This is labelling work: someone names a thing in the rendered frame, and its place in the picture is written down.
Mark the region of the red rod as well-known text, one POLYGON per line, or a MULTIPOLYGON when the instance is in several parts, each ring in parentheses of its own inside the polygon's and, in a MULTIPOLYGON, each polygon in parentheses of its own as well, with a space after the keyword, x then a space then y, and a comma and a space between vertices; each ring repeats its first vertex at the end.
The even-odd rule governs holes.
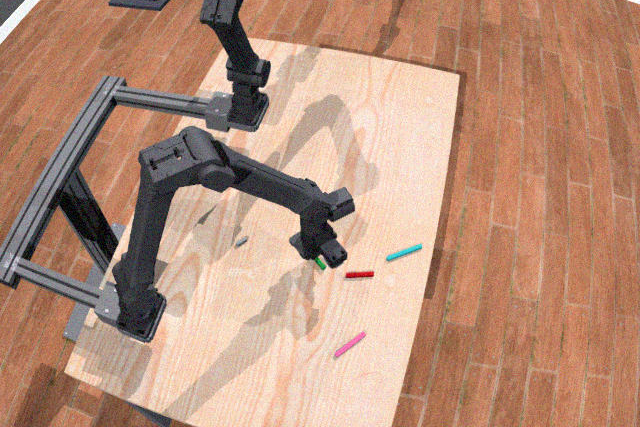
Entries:
POLYGON ((346 273, 346 278, 374 277, 374 272, 346 273))

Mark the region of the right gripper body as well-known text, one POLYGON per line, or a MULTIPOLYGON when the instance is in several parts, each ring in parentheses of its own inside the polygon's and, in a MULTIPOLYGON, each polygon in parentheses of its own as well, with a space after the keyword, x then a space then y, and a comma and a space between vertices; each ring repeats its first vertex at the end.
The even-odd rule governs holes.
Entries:
MULTIPOLYGON (((323 231, 325 230, 325 227, 324 227, 324 229, 323 229, 319 234, 316 234, 316 235, 309 235, 309 234, 306 234, 305 232, 303 232, 303 231, 302 231, 301 227, 300 227, 300 230, 301 230, 301 232, 299 231, 299 232, 297 232, 296 234, 294 234, 293 236, 289 237, 289 243, 292 245, 292 247, 294 247, 294 248, 299 252, 299 255, 300 255, 303 259, 305 259, 305 260, 310 260, 311 258, 313 258, 314 256, 316 256, 316 255, 317 255, 317 254, 319 254, 320 252, 317 250, 316 252, 314 252, 314 253, 310 254, 310 253, 306 250, 306 248, 302 245, 302 234, 301 234, 301 233, 304 233, 304 234, 305 234, 305 235, 307 235, 307 236, 314 237, 314 236, 318 236, 318 235, 322 234, 322 233, 323 233, 323 231)), ((336 233, 334 230, 333 230, 333 236, 337 239, 337 233, 336 233)))

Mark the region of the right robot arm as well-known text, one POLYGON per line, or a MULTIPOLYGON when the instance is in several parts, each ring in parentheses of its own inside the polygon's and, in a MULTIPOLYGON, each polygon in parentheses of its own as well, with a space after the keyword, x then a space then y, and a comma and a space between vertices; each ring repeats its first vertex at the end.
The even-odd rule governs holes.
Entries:
POLYGON ((346 187, 323 193, 316 182, 242 155, 193 125, 142 149, 138 162, 140 186, 128 249, 112 268, 121 311, 116 325, 121 330, 143 339, 151 333, 164 300, 152 285, 155 262, 171 201, 180 187, 201 184, 219 193, 231 187, 286 207, 301 215, 300 227, 306 234, 316 235, 325 227, 318 236, 302 233, 302 245, 310 254, 318 250, 332 269, 347 260, 348 252, 327 222, 355 212, 346 187))

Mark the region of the pink rod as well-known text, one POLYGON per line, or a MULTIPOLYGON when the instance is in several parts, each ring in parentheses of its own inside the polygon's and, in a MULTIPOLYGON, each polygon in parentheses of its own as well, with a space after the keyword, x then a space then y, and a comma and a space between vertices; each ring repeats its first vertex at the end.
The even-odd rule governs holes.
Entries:
POLYGON ((336 357, 339 357, 341 354, 343 354, 345 351, 347 351, 350 347, 352 347, 354 344, 356 344, 358 341, 360 341, 365 336, 366 336, 366 334, 364 332, 362 332, 356 338, 354 338, 352 341, 350 341, 348 344, 346 344, 344 347, 342 347, 340 350, 338 350, 334 355, 336 357))

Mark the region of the turquoise rod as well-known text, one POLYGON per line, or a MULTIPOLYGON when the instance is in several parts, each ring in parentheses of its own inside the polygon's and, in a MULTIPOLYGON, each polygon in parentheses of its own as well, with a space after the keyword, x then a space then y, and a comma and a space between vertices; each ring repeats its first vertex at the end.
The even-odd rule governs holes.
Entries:
POLYGON ((393 259, 399 258, 399 257, 401 257, 401 256, 407 255, 407 254, 409 254, 409 253, 415 252, 415 251, 420 250, 420 249, 422 249, 422 245, 421 245, 421 244, 416 245, 416 246, 411 247, 411 248, 408 248, 408 249, 406 249, 406 250, 403 250, 403 251, 397 252, 397 253, 395 253, 395 254, 392 254, 392 255, 386 256, 386 259, 387 259, 387 261, 390 261, 390 260, 393 260, 393 259))

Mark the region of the green rod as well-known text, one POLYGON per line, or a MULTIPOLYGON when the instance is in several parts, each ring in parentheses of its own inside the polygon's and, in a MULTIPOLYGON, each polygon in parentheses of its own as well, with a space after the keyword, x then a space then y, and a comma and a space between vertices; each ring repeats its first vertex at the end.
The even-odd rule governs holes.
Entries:
POLYGON ((319 266, 322 270, 326 269, 326 266, 322 263, 322 261, 321 261, 318 257, 316 257, 316 258, 314 259, 314 261, 318 264, 318 266, 319 266))

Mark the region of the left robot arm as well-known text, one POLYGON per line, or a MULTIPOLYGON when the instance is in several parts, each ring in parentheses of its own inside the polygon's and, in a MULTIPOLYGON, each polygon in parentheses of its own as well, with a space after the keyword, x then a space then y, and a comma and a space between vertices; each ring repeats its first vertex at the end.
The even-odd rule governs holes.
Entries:
POLYGON ((259 88, 268 82, 271 62, 260 59, 251 47, 237 17, 242 3, 243 0, 204 0, 199 20, 214 30, 228 55, 225 67, 234 94, 227 121, 254 127, 268 100, 267 93, 259 88))

